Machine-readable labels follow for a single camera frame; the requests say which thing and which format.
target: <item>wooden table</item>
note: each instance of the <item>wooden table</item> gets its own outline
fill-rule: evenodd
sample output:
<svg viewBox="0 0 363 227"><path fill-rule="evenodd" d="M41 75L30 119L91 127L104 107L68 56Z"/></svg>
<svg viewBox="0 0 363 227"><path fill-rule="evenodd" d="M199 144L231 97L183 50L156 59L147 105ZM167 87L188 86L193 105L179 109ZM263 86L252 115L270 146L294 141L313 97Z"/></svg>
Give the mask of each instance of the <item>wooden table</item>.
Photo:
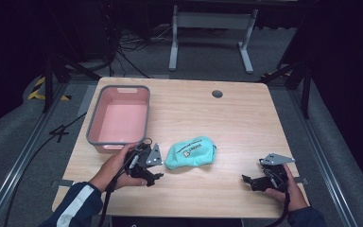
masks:
<svg viewBox="0 0 363 227"><path fill-rule="evenodd" d="M139 217L277 218L282 205L253 192L241 175L263 177L259 159L269 153L292 157L270 97L260 83L116 79L99 81L85 117L64 180L89 181L110 157L86 140L86 131L100 89L109 84L146 85L151 92L147 137L160 144L163 159L176 142L206 135L217 146L213 164L169 170L151 187L124 187L112 193L108 215ZM214 90L223 97L212 96ZM289 164L293 176L298 172ZM59 188L53 209L68 188Z"/></svg>

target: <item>striped sleeve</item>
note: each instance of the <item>striped sleeve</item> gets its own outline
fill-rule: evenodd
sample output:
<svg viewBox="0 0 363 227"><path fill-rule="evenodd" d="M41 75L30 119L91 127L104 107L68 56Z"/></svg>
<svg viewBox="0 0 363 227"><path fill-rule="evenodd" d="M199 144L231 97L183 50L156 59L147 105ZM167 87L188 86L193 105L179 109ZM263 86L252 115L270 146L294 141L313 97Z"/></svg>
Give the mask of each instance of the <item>striped sleeve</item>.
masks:
<svg viewBox="0 0 363 227"><path fill-rule="evenodd" d="M287 222L292 227L326 227L323 214L312 206L292 211Z"/></svg>
<svg viewBox="0 0 363 227"><path fill-rule="evenodd" d="M102 209L99 190L90 183L74 184L54 214L40 226L91 226L91 220Z"/></svg>

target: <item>hand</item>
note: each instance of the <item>hand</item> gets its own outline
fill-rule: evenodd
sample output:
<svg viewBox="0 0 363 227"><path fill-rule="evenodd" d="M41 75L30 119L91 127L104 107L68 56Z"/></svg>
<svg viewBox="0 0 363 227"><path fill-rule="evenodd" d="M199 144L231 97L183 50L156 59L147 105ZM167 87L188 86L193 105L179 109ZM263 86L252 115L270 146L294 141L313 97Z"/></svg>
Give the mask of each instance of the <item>hand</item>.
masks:
<svg viewBox="0 0 363 227"><path fill-rule="evenodd" d="M118 154L111 156L95 174L95 176L90 180L90 183L96 186L102 193L105 191L109 182L112 180L114 175L122 167L123 162L126 158L127 152L134 148L136 144L125 145ZM119 189L124 186L142 186L147 185L147 181L141 178L132 178L126 173L120 175L116 183L116 188Z"/></svg>
<svg viewBox="0 0 363 227"><path fill-rule="evenodd" d="M301 189L297 186L296 182L294 181L294 177L291 174L290 169L287 165L284 165L285 173L288 177L287 182L287 191L290 194L290 204L288 205L288 211L294 211L298 209L302 209L304 207L307 207L308 204L305 201L304 195L301 191ZM275 190L273 188L267 188L265 190L265 193L276 199L277 201L280 201L282 203L285 202L285 193L280 192L278 190Z"/></svg>

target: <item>dark background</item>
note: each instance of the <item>dark background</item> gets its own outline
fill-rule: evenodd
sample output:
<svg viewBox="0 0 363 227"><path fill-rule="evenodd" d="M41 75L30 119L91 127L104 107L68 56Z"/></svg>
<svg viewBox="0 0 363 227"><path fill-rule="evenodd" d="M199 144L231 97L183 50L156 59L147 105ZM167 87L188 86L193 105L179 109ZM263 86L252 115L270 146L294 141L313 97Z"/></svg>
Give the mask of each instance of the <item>dark background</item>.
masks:
<svg viewBox="0 0 363 227"><path fill-rule="evenodd" d="M96 2L48 2L0 0L0 117L22 104L52 47L77 62L107 54ZM257 26L300 27L282 62L311 61L313 80L363 171L363 1L319 5L327 9L306 17L263 10ZM125 26L149 37L153 27L170 23L172 8L138 5L123 12Z"/></svg>

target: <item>gray carpet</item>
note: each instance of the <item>gray carpet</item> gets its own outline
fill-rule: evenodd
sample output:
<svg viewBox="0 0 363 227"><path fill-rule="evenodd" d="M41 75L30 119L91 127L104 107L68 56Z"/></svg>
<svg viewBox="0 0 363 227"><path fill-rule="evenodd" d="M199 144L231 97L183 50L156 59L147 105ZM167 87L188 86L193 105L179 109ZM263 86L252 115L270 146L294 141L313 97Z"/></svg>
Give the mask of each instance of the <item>gray carpet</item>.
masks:
<svg viewBox="0 0 363 227"><path fill-rule="evenodd" d="M171 45L169 40L125 54L141 71L156 78L256 81L264 73L276 70L276 64L294 31L294 29L253 31L249 44L249 54L254 68L252 75L246 74L236 48L239 37L242 37L239 31L227 31L218 36L199 30L183 32L179 38L180 50L175 72L167 70ZM139 72L122 57L117 58L121 63L116 61L112 64L116 75L141 77ZM105 68L97 73L108 76L108 72L108 68ZM315 161L314 151L303 124L294 110L293 102L285 87L279 85L283 81L283 79L274 80L269 84L269 90L288 144L297 160L297 167L302 177L310 182L305 186L308 199L324 214L328 226L343 226ZM31 82L25 91L25 103L0 119L0 186L42 114L42 100L26 99L34 84L35 81ZM83 100L89 99L95 84L96 81L88 80L84 76L74 77L70 81L65 94L72 96L72 99L58 103L43 130L39 145L50 137L50 131L60 125L71 123L83 113L85 104L88 104L88 101L83 103ZM337 175L358 226L363 226L363 175L324 106L315 84L312 84L311 88L310 124ZM52 214L51 205L57 189L51 185L61 178L66 168L82 121L83 119L80 119L69 127L66 130L69 134L64 135L60 143L57 143L56 139L50 141L35 157L16 193L11 207L9 226L36 226ZM3 226L5 212L6 210L0 216L0 226ZM269 219L244 220L245 226L265 226L271 222Z"/></svg>

